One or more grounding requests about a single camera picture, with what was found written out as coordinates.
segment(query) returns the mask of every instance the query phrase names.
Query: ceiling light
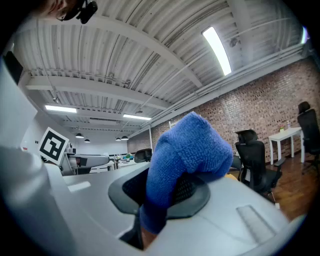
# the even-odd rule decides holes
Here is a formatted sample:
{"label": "ceiling light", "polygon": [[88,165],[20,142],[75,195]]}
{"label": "ceiling light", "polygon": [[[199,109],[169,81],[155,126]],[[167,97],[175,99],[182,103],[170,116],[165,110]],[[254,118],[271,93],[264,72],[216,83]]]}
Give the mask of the ceiling light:
{"label": "ceiling light", "polygon": [[79,138],[79,139],[83,139],[84,138],[84,136],[81,133],[77,133],[75,137]]}
{"label": "ceiling light", "polygon": [[202,34],[210,44],[211,48],[213,49],[215,56],[217,57],[221,65],[224,75],[226,76],[230,74],[231,67],[228,60],[228,56],[215,29],[213,27],[210,27],[206,31],[204,31]]}
{"label": "ceiling light", "polygon": [[301,38],[301,44],[305,44],[308,40],[308,31],[305,26],[302,27],[302,38]]}
{"label": "ceiling light", "polygon": [[45,108],[47,110],[53,111],[62,111],[62,112],[70,112],[70,113],[77,113],[77,109],[73,107],[63,107],[63,106],[49,106],[46,105]]}
{"label": "ceiling light", "polygon": [[124,118],[134,118],[134,119],[142,119],[142,120],[151,120],[149,117],[143,117],[143,116],[137,116],[137,115],[130,115],[130,114],[124,114]]}

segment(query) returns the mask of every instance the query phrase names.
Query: red brick wall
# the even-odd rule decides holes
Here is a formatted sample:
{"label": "red brick wall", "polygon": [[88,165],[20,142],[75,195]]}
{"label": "red brick wall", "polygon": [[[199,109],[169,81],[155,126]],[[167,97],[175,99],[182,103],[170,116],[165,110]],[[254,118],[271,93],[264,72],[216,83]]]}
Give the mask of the red brick wall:
{"label": "red brick wall", "polygon": [[135,153],[138,150],[150,149],[149,130],[146,130],[127,141],[128,152]]}
{"label": "red brick wall", "polygon": [[[238,137],[236,131],[253,129],[258,140],[265,144],[266,162],[270,161],[268,136],[279,132],[279,125],[290,121],[292,127],[297,123],[298,104],[308,101],[315,109],[318,121],[320,114],[320,74],[312,59],[297,61],[273,73],[260,77],[219,98],[215,98],[191,109],[175,118],[174,123],[191,111],[207,119],[212,127],[232,145],[234,152]],[[155,149],[158,138],[169,129],[169,121],[151,129],[152,144]],[[128,150],[141,149],[149,141],[148,131],[128,141]],[[290,138],[282,141],[283,156],[291,152]],[[300,138],[294,140],[294,150],[299,151]],[[273,144],[274,159],[278,158],[277,145]]]}

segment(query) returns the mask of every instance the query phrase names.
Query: wooden floor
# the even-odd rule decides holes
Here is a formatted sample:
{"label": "wooden floor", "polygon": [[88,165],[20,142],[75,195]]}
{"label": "wooden floor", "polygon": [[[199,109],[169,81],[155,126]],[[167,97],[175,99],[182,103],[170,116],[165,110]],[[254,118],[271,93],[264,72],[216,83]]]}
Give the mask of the wooden floor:
{"label": "wooden floor", "polygon": [[[306,160],[313,159],[306,155]],[[308,213],[309,207],[319,188],[317,172],[313,167],[302,175],[303,168],[310,163],[301,163],[300,153],[294,158],[286,158],[282,165],[282,177],[279,179],[276,188],[272,190],[275,201],[280,204],[280,209],[291,221],[294,218]],[[267,165],[267,169],[277,170],[272,165]]]}

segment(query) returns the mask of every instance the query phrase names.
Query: white desk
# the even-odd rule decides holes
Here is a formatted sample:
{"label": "white desk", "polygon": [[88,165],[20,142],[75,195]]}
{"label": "white desk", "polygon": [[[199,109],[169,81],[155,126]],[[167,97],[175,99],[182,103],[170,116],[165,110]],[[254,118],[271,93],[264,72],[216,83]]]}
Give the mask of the white desk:
{"label": "white desk", "polygon": [[110,160],[108,163],[106,163],[104,165],[92,167],[90,170],[90,174],[107,172],[109,166],[111,167],[111,170],[113,171],[114,170],[114,162]]}
{"label": "white desk", "polygon": [[122,163],[119,161],[118,163],[118,168],[123,168],[123,167],[127,167],[127,166],[133,166],[136,165],[137,163],[134,160],[130,160],[130,162],[128,163]]}
{"label": "white desk", "polygon": [[301,163],[305,162],[305,147],[304,147],[304,133],[301,130],[301,127],[289,128],[284,132],[279,132],[277,134],[269,136],[270,144],[270,162],[271,165],[274,164],[274,149],[272,147],[272,141],[277,143],[278,147],[278,161],[281,159],[281,144],[280,142],[291,137],[291,157],[295,156],[294,150],[294,136],[300,136],[301,140]]}

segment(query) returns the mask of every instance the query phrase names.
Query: microfiber cloth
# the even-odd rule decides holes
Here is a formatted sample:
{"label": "microfiber cloth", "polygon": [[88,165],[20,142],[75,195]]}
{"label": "microfiber cloth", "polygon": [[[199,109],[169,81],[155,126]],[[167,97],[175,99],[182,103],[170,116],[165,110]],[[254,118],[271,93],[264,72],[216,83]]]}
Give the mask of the microfiber cloth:
{"label": "microfiber cloth", "polygon": [[158,234],[166,225],[177,179],[183,173],[211,172],[223,177],[232,164],[233,151],[210,123],[191,112],[158,140],[146,180],[140,224]]}

